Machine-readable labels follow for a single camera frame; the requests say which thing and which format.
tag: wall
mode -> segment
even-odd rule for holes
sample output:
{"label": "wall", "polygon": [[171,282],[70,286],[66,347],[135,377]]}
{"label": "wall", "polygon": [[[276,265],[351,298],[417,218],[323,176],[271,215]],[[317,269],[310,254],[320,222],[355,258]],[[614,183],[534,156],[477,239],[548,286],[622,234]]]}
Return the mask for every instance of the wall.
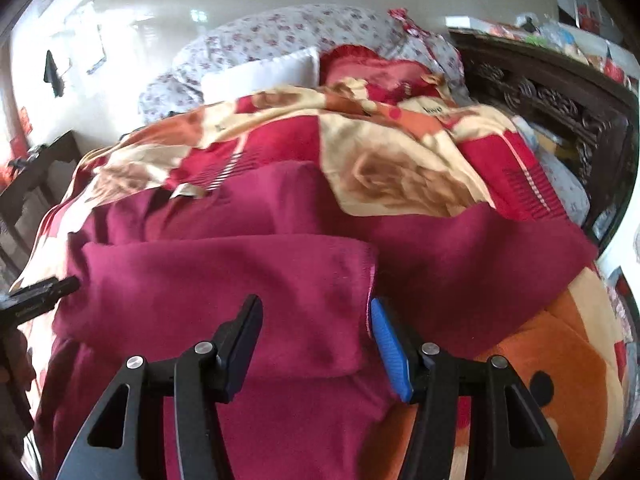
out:
{"label": "wall", "polygon": [[621,43],[623,40],[622,32],[611,19],[607,10],[598,0],[577,0],[578,5],[587,4],[589,10],[596,12],[600,20],[600,36],[615,43]]}
{"label": "wall", "polygon": [[192,9],[206,13],[207,28],[245,14],[310,2],[352,4],[382,12],[390,7],[407,7],[420,24],[435,29],[444,28],[443,17],[447,14],[504,22],[525,11],[557,15],[556,0],[93,1],[102,20],[107,61],[88,76],[72,59],[65,75],[67,92],[62,98],[54,99],[50,86],[42,82],[44,53],[56,41],[58,46],[74,42],[74,32],[64,30],[62,18],[63,11],[69,12],[79,0],[56,0],[50,8],[54,10],[48,9],[41,18],[31,9],[14,33],[15,94],[18,106],[26,106],[30,114],[33,142],[51,140],[72,128],[81,134],[81,149],[87,150],[111,144],[140,126],[137,98],[145,83],[167,69],[178,50],[204,30],[203,24],[191,20]]}

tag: wooden bed frame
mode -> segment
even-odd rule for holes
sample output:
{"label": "wooden bed frame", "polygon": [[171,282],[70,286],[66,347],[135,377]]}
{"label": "wooden bed frame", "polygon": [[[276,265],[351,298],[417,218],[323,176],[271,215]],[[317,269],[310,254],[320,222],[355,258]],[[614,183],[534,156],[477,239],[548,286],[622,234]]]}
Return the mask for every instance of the wooden bed frame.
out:
{"label": "wooden bed frame", "polygon": [[[582,228],[602,252],[625,214],[638,172],[638,97],[552,50],[475,31],[450,34],[471,97],[498,101],[576,147],[579,160],[567,166],[591,204]],[[597,236],[594,223],[611,206],[613,220]]]}

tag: bed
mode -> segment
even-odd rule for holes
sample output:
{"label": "bed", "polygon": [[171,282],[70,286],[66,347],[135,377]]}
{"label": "bed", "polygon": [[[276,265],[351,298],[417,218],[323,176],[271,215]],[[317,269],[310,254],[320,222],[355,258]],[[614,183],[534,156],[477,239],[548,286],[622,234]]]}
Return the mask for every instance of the bed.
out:
{"label": "bed", "polygon": [[[356,46],[347,61],[383,76],[200,106],[207,72],[342,44]],[[446,40],[401,10],[276,10],[190,44],[140,103],[149,126],[85,156],[18,280],[73,273],[84,285],[25,327],[46,478],[123,358],[166,358],[206,337],[218,312],[210,298],[235,305],[246,288],[267,306],[267,343],[249,404],[236,408],[254,426],[222,415],[237,478],[256,468],[300,478],[308,463],[289,460],[297,456],[318,478],[397,477],[415,412],[398,404],[370,353],[373,294],[456,355],[505,355],[576,477],[606,468],[635,368],[594,270],[597,250],[569,221],[526,132],[468,99]],[[334,391],[342,402],[328,401]],[[289,416],[274,404],[282,396]],[[464,476],[469,413],[461,401],[453,479]],[[337,448],[317,445],[333,437]],[[290,452],[265,452],[265,438]],[[233,443],[247,439],[255,453],[243,458]],[[173,478],[175,461],[167,466]]]}
{"label": "bed", "polygon": [[538,46],[453,29],[472,96],[540,123],[574,156],[564,164],[590,200],[582,222],[603,251],[638,174],[638,97],[590,66]]}

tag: screw head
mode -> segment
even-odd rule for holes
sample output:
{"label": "screw head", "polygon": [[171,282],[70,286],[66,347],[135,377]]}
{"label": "screw head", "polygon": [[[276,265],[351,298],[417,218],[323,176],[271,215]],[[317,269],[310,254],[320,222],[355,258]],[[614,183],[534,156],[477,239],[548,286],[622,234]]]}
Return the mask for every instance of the screw head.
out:
{"label": "screw head", "polygon": [[142,363],[144,362],[144,358],[140,357],[139,355],[134,355],[133,357],[127,359],[127,368],[135,370],[136,368],[140,368],[142,366]]}
{"label": "screw head", "polygon": [[196,354],[208,354],[213,350],[213,345],[209,341],[202,341],[193,348]]}
{"label": "screw head", "polygon": [[420,350],[425,355],[437,355],[440,353],[440,347],[436,343],[425,343]]}
{"label": "screw head", "polygon": [[507,359],[501,355],[494,355],[491,358],[491,364],[495,368],[500,368],[500,369],[503,369],[509,366],[509,362],[507,361]]}

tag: wooden table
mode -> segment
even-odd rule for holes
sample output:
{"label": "wooden table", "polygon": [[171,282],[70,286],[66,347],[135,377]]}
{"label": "wooden table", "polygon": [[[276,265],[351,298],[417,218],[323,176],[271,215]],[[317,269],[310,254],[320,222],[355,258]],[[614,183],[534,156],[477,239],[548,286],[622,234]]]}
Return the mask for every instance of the wooden table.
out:
{"label": "wooden table", "polygon": [[[6,230],[27,256],[31,254],[31,247],[24,238],[22,238],[18,229],[15,228],[16,222],[22,216],[22,208],[26,194],[38,187],[49,206],[55,206],[57,201],[47,184],[49,168],[56,160],[60,162],[75,162],[77,164],[80,162],[80,158],[81,155],[76,140],[74,139],[74,133],[69,131],[54,140],[48,147],[44,148],[40,152],[40,155],[22,170],[12,183],[0,193],[1,229]],[[2,247],[0,247],[0,260],[4,262],[6,268],[15,278],[22,272],[20,267]]]}

